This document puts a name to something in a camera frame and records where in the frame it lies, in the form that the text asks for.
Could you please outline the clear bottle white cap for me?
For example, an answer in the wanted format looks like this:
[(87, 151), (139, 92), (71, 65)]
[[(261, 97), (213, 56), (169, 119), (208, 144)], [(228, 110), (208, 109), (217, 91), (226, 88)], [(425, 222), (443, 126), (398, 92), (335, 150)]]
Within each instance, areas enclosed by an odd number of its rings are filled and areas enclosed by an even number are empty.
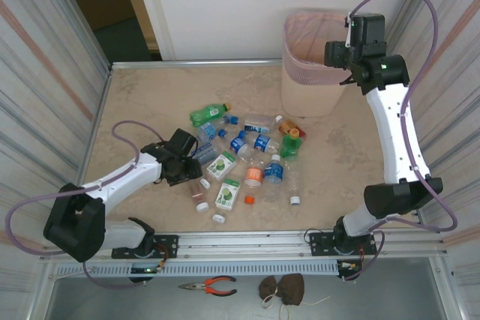
[(207, 211), (209, 203), (206, 200), (202, 185), (198, 181), (189, 181), (188, 186), (196, 211), (199, 213)]

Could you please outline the white green drink carton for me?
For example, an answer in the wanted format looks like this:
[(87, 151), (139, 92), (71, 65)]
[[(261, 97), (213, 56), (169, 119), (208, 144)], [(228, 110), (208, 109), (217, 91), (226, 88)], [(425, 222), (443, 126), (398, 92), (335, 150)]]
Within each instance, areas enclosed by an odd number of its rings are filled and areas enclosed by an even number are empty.
[(215, 200), (215, 206), (219, 209), (231, 211), (239, 193), (239, 188), (239, 181), (232, 178), (225, 178), (220, 186), (217, 198)]
[(206, 168), (206, 174), (211, 179), (220, 181), (231, 172), (237, 165), (236, 157), (227, 151), (223, 151), (217, 158)]

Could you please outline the clear bottle light blue label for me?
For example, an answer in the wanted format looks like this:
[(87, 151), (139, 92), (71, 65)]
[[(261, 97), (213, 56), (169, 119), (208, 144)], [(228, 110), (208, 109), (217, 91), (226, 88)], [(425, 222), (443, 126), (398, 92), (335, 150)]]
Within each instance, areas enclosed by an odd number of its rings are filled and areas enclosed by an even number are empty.
[(220, 118), (207, 121), (197, 128), (197, 138), (201, 142), (208, 142), (213, 140), (218, 132), (230, 125), (238, 125), (239, 117), (234, 115), (223, 115)]

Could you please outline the green soda bottle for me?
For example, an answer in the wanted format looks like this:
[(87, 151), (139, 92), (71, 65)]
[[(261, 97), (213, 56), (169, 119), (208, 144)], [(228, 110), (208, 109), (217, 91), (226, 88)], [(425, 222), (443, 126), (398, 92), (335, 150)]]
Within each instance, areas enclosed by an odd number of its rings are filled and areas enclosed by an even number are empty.
[(229, 103), (209, 104), (200, 110), (191, 112), (189, 114), (190, 122), (194, 127), (199, 127), (206, 122), (224, 116), (231, 108)]

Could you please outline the clear bottle orange label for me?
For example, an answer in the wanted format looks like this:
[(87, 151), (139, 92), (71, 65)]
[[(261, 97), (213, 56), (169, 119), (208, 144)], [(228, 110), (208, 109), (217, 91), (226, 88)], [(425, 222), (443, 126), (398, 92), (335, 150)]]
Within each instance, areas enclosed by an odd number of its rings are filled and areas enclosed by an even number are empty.
[(263, 182), (263, 169), (263, 160), (259, 158), (252, 159), (247, 165), (244, 183), (250, 188), (259, 187)]

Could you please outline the blue label bottle white cap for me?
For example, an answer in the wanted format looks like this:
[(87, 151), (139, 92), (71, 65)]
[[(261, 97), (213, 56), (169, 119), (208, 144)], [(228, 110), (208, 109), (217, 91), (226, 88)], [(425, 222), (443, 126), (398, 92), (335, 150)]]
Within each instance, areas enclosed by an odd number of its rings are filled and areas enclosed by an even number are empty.
[(264, 169), (263, 177), (263, 198), (267, 202), (274, 202), (280, 192), (281, 185), (284, 179), (284, 166), (281, 162), (281, 156), (273, 154), (270, 162)]

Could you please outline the green bottle wide yellow cap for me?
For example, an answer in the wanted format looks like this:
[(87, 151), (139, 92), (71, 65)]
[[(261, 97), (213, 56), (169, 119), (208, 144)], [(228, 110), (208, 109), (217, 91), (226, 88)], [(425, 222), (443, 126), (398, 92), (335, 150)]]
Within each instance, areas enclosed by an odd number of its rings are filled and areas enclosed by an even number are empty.
[(298, 129), (293, 128), (283, 136), (282, 145), (280, 147), (280, 156), (283, 159), (288, 157), (296, 157), (302, 145), (302, 138)]

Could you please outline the beige bin with pink bag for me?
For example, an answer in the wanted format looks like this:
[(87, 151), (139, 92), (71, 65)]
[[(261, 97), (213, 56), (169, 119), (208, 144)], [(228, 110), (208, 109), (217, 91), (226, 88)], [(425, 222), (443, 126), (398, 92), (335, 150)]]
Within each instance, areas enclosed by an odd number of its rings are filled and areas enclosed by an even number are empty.
[(329, 41), (346, 40), (345, 13), (302, 10), (283, 25), (281, 97), (284, 110), (297, 117), (328, 115), (339, 101), (340, 85), (350, 72), (324, 65)]

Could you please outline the amber bottle red label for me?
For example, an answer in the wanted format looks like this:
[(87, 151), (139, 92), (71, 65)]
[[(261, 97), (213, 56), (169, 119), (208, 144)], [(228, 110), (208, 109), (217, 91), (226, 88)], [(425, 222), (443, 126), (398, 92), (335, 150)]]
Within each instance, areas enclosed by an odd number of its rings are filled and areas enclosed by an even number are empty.
[(307, 134), (306, 132), (303, 131), (303, 129), (300, 128), (300, 126), (297, 125), (294, 121), (290, 119), (284, 119), (282, 118), (281, 120), (278, 121), (278, 129), (280, 133), (285, 136), (287, 135), (292, 129), (297, 129), (299, 137), (303, 142), (306, 141), (307, 139)]

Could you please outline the brown cloth pouch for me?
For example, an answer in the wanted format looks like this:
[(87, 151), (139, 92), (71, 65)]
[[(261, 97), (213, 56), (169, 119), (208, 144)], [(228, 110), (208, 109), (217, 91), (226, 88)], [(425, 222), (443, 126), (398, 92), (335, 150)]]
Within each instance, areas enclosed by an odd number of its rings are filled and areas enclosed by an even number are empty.
[(279, 289), (279, 283), (275, 276), (268, 276), (262, 280), (259, 285), (259, 297), (263, 302), (268, 302), (274, 297), (280, 297), (281, 291)]
[(299, 306), (305, 294), (304, 277), (297, 274), (286, 274), (277, 285), (277, 296), (284, 305)]

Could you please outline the grey metal shelf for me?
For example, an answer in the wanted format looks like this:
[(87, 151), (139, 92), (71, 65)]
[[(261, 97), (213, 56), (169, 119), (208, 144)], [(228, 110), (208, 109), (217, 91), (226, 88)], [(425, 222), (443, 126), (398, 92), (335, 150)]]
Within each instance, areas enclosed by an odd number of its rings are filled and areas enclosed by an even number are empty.
[(102, 289), (85, 277), (55, 280), (33, 320), (465, 320), (440, 260), (378, 259), (359, 278), (304, 276), (298, 306), (263, 301), (261, 276), (240, 276), (221, 298), (181, 289), (194, 277), (157, 277), (134, 289)]

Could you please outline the aluminium table front rail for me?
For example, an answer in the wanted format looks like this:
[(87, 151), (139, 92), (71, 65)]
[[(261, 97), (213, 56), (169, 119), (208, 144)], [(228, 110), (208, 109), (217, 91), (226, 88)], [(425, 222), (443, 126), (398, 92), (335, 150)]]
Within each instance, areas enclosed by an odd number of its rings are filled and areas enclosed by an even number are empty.
[[(179, 232), (176, 259), (296, 259), (311, 257), (308, 235), (326, 230), (277, 232)], [(421, 229), (385, 228), (373, 235), (386, 258), (447, 256), (441, 236)], [(355, 256), (325, 256), (350, 258)]]

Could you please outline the aluminium table back rail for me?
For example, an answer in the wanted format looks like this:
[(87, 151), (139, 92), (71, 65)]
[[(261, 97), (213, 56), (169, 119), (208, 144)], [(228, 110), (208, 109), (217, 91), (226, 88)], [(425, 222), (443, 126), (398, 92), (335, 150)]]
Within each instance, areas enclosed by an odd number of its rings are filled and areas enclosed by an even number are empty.
[(204, 67), (277, 67), (281, 59), (244, 59), (244, 60), (190, 60), (190, 61), (129, 61), (114, 62), (112, 70), (127, 69), (168, 69), (168, 68), (204, 68)]

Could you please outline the orange handled pliers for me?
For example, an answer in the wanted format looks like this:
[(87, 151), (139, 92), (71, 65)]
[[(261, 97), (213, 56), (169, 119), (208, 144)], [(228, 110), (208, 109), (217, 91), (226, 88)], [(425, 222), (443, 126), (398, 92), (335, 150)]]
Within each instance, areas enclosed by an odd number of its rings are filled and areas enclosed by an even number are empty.
[(235, 283), (236, 278), (231, 277), (231, 276), (217, 276), (217, 277), (212, 277), (212, 278), (209, 278), (207, 280), (204, 280), (201, 283), (183, 284), (183, 285), (180, 285), (179, 288), (180, 289), (191, 290), (191, 291), (202, 290), (206, 294), (214, 295), (214, 296), (221, 297), (221, 298), (229, 297), (229, 296), (232, 296), (232, 295), (237, 293), (236, 289), (232, 289), (232, 290), (229, 290), (229, 291), (219, 291), (217, 289), (212, 288), (213, 284), (218, 283), (218, 282), (223, 282), (223, 281)]

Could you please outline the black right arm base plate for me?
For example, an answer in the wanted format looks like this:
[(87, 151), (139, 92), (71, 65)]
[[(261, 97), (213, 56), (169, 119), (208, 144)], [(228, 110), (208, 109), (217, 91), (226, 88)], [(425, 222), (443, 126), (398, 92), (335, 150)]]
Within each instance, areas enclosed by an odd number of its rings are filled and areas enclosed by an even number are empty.
[(372, 235), (352, 238), (334, 232), (311, 232), (308, 243), (312, 256), (359, 256), (360, 250), (365, 255), (377, 252), (377, 243)]

